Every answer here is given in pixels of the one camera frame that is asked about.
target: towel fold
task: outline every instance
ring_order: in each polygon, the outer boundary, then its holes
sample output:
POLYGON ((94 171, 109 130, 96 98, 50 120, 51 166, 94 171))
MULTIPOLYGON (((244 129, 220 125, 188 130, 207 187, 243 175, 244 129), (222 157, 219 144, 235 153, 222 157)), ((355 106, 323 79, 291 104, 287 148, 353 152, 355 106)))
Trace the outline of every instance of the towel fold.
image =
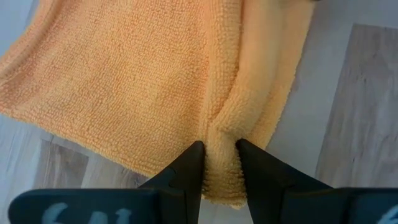
POLYGON ((149 176, 202 140, 203 195, 240 206, 234 144, 269 142, 312 11, 308 0, 41 0, 0 60, 0 112, 149 176))

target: black plastic part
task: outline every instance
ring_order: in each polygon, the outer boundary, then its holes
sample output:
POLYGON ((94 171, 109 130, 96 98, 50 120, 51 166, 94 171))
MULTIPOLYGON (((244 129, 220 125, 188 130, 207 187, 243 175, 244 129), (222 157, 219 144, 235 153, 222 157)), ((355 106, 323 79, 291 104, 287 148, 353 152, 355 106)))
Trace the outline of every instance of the black plastic part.
POLYGON ((116 223, 127 213, 134 223, 160 223, 159 192, 156 190, 65 189, 31 190, 9 207, 12 224, 89 223, 95 213, 116 223))
POLYGON ((280 223, 287 190, 299 193, 331 188, 245 139, 239 140, 236 147, 241 157, 248 205, 254 224, 280 223))
POLYGON ((254 224, 398 223, 398 189, 333 189, 247 140, 237 148, 254 224))
POLYGON ((12 201, 9 219, 12 224, 198 223, 204 158, 204 145, 197 141, 138 189, 31 190, 12 201))
POLYGON ((169 201, 163 204, 164 207, 162 207, 162 210, 166 211, 165 216, 170 216, 165 219, 174 220, 176 217, 183 216, 188 224, 196 224, 198 223, 199 217, 204 163, 205 145, 201 141, 196 141, 162 172, 151 180, 148 180, 139 188, 164 189, 170 191, 183 190, 184 198, 181 198, 181 200, 183 200, 184 203, 171 202, 169 199, 169 201), (174 173, 170 180, 160 178, 163 176, 162 174, 164 172, 170 171, 174 173), (176 212, 175 210, 177 208, 178 210, 183 210, 183 212, 176 212))

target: towel texture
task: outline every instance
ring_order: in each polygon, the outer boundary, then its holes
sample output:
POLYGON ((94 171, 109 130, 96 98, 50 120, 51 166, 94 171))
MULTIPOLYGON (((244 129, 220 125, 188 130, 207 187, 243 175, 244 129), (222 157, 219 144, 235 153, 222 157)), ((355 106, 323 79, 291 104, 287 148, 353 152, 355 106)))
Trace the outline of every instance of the towel texture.
POLYGON ((41 0, 0 61, 0 112, 154 175, 206 145, 203 194, 245 201, 235 142, 265 147, 308 0, 41 0))

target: wooden floor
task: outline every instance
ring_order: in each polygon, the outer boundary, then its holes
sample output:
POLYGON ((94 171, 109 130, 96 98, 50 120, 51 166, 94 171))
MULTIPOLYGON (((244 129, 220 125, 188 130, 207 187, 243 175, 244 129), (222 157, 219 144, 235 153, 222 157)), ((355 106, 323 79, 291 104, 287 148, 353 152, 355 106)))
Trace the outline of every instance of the wooden floor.
MULTIPOLYGON (((0 54, 23 31, 31 4, 37 0, 0 0, 0 54)), ((396 0, 320 1, 267 147, 271 154, 334 187, 398 187, 397 8, 396 0)), ((0 223, 7 223, 10 201, 26 190, 134 188, 145 180, 76 143, 0 115, 0 223)), ((204 200, 199 222, 251 218, 247 207, 237 211, 204 200)))
POLYGON ((334 187, 398 187, 398 30, 355 25, 317 177, 334 187))

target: orange towel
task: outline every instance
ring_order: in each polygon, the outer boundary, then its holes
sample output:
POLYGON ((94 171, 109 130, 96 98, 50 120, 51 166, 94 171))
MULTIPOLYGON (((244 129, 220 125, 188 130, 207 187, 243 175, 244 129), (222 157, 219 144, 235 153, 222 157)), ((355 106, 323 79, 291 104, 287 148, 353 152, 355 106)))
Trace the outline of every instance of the orange towel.
POLYGON ((309 0, 41 0, 0 61, 0 112, 154 175, 195 140, 203 194, 241 205, 235 142, 265 147, 309 0))

